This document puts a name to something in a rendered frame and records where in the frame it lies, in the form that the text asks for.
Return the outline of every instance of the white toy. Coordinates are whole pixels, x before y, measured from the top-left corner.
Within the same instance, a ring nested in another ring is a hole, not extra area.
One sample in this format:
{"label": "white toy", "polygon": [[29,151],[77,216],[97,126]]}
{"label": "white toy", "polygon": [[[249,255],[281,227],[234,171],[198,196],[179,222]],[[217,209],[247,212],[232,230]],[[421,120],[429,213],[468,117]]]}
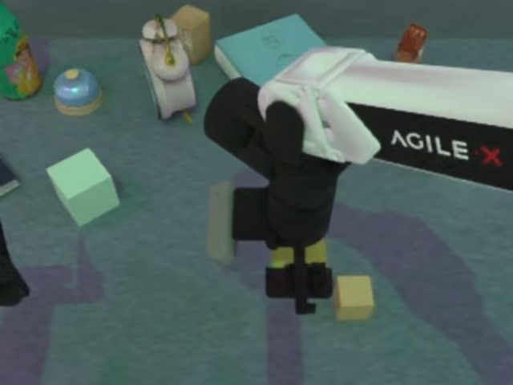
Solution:
{"label": "white toy", "polygon": [[275,101],[301,113],[303,152],[364,164],[381,145],[348,103],[513,128],[511,89],[511,73],[386,62],[364,50],[322,47],[264,84],[258,103],[264,119]]}
{"label": "white toy", "polygon": [[190,120],[187,110],[196,105],[188,57],[177,35],[176,24],[157,15],[144,24],[143,38],[139,41],[162,120],[177,111],[183,111]]}

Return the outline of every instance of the wooden block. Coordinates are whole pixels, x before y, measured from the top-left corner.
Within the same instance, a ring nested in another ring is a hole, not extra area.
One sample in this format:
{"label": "wooden block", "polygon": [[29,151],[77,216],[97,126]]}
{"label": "wooden block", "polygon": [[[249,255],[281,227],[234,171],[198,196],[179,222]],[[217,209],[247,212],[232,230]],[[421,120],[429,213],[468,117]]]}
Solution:
{"label": "wooden block", "polygon": [[366,275],[338,276],[333,291],[338,321],[364,321],[374,312],[372,281]]}
{"label": "wooden block", "polygon": [[[328,260],[328,251],[326,249],[326,240],[323,238],[318,243],[306,248],[306,263],[326,263]],[[271,250],[271,266],[281,268],[294,263],[294,252],[292,247],[280,247]]]}
{"label": "wooden block", "polygon": [[189,57],[191,65],[195,66],[205,59],[212,50],[210,31],[210,14],[194,6],[182,6],[171,16],[179,29],[179,38]]}
{"label": "wooden block", "polygon": [[229,265],[235,257],[232,239],[233,187],[220,182],[210,188],[207,253],[219,263]]}

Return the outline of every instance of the teal box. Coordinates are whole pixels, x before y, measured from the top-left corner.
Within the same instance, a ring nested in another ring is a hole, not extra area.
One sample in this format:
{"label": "teal box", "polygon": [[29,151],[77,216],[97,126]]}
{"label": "teal box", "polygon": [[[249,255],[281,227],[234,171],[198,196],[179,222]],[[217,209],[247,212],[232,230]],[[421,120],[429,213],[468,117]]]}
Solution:
{"label": "teal box", "polygon": [[78,226],[119,206],[111,174],[89,148],[54,164],[46,172]]}

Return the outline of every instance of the red x logo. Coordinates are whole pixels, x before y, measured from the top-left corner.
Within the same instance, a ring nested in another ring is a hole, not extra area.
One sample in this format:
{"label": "red x logo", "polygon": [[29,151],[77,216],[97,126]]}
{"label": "red x logo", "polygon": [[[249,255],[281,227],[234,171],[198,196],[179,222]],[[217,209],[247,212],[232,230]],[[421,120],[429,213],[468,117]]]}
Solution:
{"label": "red x logo", "polygon": [[484,155],[483,164],[493,164],[496,167],[502,167],[503,162],[499,159],[500,148],[489,149],[486,146],[481,146],[481,153]]}

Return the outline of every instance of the green bottle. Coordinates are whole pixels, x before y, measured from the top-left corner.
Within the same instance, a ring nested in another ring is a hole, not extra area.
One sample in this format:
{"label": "green bottle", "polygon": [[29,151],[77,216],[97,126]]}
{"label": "green bottle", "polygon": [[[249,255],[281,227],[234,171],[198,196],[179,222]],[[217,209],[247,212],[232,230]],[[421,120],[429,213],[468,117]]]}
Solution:
{"label": "green bottle", "polygon": [[0,96],[24,100],[41,88],[38,66],[18,19],[0,4]]}

